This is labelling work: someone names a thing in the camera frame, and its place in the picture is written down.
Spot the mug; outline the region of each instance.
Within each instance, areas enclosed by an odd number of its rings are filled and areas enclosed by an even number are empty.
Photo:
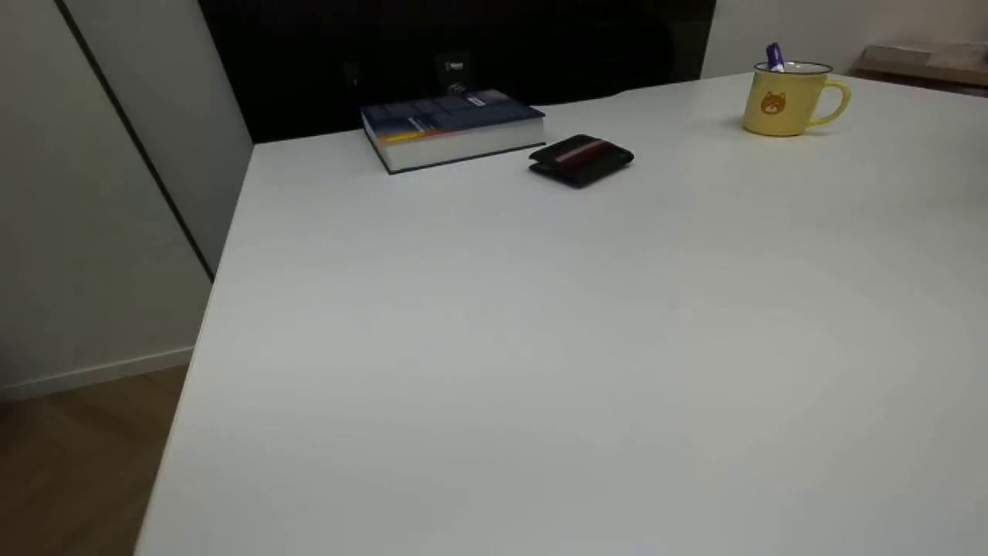
[[[831,64],[788,60],[784,68],[752,64],[743,130],[758,135],[803,135],[810,125],[835,120],[853,90],[831,81]],[[839,101],[831,113],[814,113],[821,90],[835,90]]]

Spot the black wallet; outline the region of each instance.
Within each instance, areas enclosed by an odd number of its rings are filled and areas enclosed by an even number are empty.
[[[634,153],[597,135],[572,135],[535,152],[530,160],[535,172],[557,180],[572,187],[587,187],[588,181],[627,168]]]

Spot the book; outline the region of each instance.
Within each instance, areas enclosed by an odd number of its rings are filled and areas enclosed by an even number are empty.
[[[361,107],[390,172],[544,145],[544,113],[500,90]]]

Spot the dark background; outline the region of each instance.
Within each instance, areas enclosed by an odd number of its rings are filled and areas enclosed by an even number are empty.
[[[255,143],[359,125],[359,104],[470,87],[549,104],[702,74],[714,0],[199,0]]]

